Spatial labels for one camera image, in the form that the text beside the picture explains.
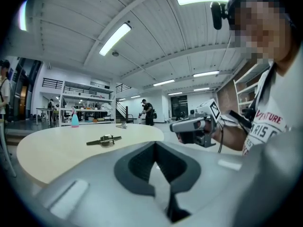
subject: black rubber part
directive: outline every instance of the black rubber part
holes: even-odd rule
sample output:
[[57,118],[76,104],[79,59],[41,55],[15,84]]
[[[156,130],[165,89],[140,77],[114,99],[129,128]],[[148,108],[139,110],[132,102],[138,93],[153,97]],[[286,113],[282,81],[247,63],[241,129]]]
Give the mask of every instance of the black rubber part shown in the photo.
[[155,196],[154,187],[148,184],[155,162],[170,184],[171,195],[190,190],[201,174],[201,167],[194,159],[165,143],[149,142],[116,162],[116,179],[134,194]]

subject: white table top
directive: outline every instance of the white table top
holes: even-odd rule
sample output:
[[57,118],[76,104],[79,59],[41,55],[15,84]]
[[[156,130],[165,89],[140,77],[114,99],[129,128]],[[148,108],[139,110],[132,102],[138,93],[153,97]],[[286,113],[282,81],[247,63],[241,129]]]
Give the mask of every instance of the white table top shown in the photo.
[[50,108],[36,108],[37,110],[45,110],[45,111],[52,111],[53,109],[50,109]]
[[[87,146],[86,142],[112,134],[122,136],[114,146]],[[116,124],[57,127],[37,131],[21,140],[17,147],[18,161],[28,177],[40,186],[48,185],[67,170],[90,156],[146,141],[162,141],[164,135],[156,127],[128,124],[127,129]]]

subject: gray floor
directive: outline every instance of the gray floor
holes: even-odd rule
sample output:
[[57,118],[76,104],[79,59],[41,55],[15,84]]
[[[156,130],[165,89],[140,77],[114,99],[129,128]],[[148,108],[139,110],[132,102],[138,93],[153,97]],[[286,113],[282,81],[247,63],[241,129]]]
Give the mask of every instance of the gray floor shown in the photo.
[[[175,135],[175,133],[171,132],[169,130],[169,124],[168,123],[156,123],[154,125],[155,127],[159,128],[163,134],[164,134],[164,140],[176,144],[180,144],[178,142],[178,139]],[[21,130],[26,130],[25,132],[32,133],[38,130],[42,129],[47,129],[49,128],[47,123],[39,123],[39,125],[36,125],[36,122],[33,121],[24,121],[24,122],[19,122],[19,123],[11,123],[8,127],[8,131],[21,131]],[[195,144],[188,144],[184,145],[184,147],[190,147],[190,148],[197,148],[199,150],[206,150],[206,151],[213,151],[217,152],[219,148],[219,143],[215,142],[216,145],[210,148],[203,148]],[[22,188],[23,190],[26,190],[29,194],[32,196],[35,196],[41,188],[34,183],[32,183],[24,174],[22,171],[20,164],[18,163],[17,156],[16,156],[16,151],[17,147],[16,146],[8,146],[10,153],[12,154],[11,156],[11,161],[12,164],[15,168],[15,171],[17,173],[17,177],[14,178],[11,176],[7,163],[4,160],[4,155],[2,152],[0,152],[0,160],[4,164],[5,169],[7,170],[7,175],[9,179],[11,180],[12,184],[17,187],[17,188]],[[222,153],[227,153],[227,154],[241,154],[240,152],[236,152],[233,150],[230,150],[226,147],[223,147]],[[151,176],[150,176],[150,184],[152,184],[155,187],[156,190],[156,198],[155,201],[159,205],[161,209],[165,209],[168,201],[169,201],[169,184],[164,178],[164,175],[162,174],[161,170],[155,164],[151,170]]]

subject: black shirt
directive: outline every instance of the black shirt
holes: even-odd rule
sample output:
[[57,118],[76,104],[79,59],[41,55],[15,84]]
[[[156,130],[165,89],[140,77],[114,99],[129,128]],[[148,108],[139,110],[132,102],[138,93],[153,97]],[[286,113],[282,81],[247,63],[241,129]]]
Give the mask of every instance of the black shirt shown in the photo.
[[146,113],[146,115],[148,117],[150,117],[151,114],[152,114],[152,110],[153,110],[152,104],[151,103],[147,103],[146,105],[143,106],[144,110],[148,110],[149,108],[151,108],[151,110]]

